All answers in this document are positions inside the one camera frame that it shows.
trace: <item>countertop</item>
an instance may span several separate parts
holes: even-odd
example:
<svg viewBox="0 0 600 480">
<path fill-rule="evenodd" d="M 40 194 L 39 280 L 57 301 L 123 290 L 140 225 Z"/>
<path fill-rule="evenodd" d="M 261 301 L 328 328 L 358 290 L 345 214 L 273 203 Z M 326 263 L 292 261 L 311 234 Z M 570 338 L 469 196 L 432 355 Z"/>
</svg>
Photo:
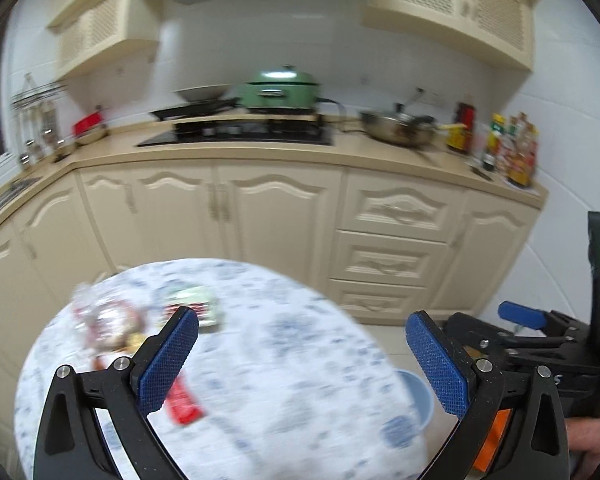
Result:
<svg viewBox="0 0 600 480">
<path fill-rule="evenodd" d="M 40 180 L 0 211 L 0 225 L 33 196 L 73 170 L 151 160 L 242 159 L 332 164 L 446 182 L 515 200 L 536 209 L 542 209 L 548 196 L 547 190 L 538 184 L 531 190 L 521 190 L 504 182 L 496 174 L 492 182 L 473 174 L 466 158 L 448 152 L 441 137 L 421 152 L 373 140 L 357 130 L 335 134 L 333 146 L 284 142 L 206 142 L 136 147 L 139 142 L 170 129 L 169 121 L 124 126 L 112 131 L 109 137 L 79 148 L 61 162 L 52 164 L 43 161 L 35 165 L 23 172 L 20 178 L 40 177 Z"/>
</svg>

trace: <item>red package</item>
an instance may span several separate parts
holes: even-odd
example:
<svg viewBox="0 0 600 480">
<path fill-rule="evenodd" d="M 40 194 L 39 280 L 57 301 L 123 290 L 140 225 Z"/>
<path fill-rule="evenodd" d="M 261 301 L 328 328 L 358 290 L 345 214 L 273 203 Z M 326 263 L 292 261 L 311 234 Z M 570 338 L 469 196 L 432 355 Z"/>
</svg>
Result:
<svg viewBox="0 0 600 480">
<path fill-rule="evenodd" d="M 177 376 L 167 394 L 167 409 L 171 420 L 181 426 L 187 426 L 205 416 L 205 412 L 196 399 L 187 391 L 184 380 Z"/>
<path fill-rule="evenodd" d="M 91 115 L 87 115 L 82 120 L 74 124 L 74 137 L 80 137 L 84 132 L 97 126 L 103 121 L 102 114 L 97 111 Z"/>
</svg>

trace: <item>power outlet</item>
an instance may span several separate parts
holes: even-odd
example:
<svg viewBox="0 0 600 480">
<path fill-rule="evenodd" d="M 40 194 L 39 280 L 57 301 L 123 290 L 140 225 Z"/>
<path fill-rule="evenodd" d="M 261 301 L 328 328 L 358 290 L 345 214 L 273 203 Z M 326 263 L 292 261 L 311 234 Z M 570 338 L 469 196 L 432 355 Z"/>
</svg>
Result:
<svg viewBox="0 0 600 480">
<path fill-rule="evenodd" d="M 444 98 L 438 92 L 434 92 L 432 90 L 425 89 L 424 94 L 420 96 L 418 99 L 419 103 L 424 105 L 435 106 L 437 108 L 442 108 L 444 104 Z"/>
</svg>

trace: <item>human hand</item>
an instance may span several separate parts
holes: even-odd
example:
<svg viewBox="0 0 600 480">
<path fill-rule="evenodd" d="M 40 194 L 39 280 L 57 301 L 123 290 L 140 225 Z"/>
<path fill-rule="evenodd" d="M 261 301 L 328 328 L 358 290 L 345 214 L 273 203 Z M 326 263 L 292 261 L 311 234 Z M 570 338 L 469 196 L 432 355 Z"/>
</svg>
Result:
<svg viewBox="0 0 600 480">
<path fill-rule="evenodd" d="M 586 480 L 600 464 L 600 418 L 568 418 L 566 423 L 569 450 L 585 453 L 573 480 Z"/>
</svg>

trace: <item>screw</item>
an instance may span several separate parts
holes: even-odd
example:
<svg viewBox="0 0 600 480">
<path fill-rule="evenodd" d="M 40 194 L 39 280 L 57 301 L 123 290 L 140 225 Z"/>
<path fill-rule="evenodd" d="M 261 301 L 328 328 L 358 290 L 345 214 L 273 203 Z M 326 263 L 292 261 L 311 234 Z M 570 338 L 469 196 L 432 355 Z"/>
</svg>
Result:
<svg viewBox="0 0 600 480">
<path fill-rule="evenodd" d="M 478 359 L 475 365 L 481 372 L 491 372 L 491 370 L 493 370 L 491 361 L 487 361 L 487 359 Z"/>
<path fill-rule="evenodd" d="M 113 367 L 116 370 L 126 370 L 129 366 L 130 362 L 131 361 L 129 360 L 128 357 L 119 357 L 118 359 L 113 361 Z"/>
<path fill-rule="evenodd" d="M 69 368 L 67 365 L 62 365 L 58 368 L 56 375 L 61 379 L 64 379 L 65 377 L 67 377 L 67 375 L 69 375 L 69 373 L 71 373 L 71 368 Z"/>
<path fill-rule="evenodd" d="M 546 366 L 544 366 L 544 365 L 540 365 L 540 366 L 538 367 L 538 374 L 539 374 L 541 377 L 544 377 L 544 378 L 546 379 L 546 378 L 548 378 L 548 377 L 551 377 L 551 370 L 549 370 L 549 368 L 547 368 L 547 367 L 546 367 Z"/>
</svg>

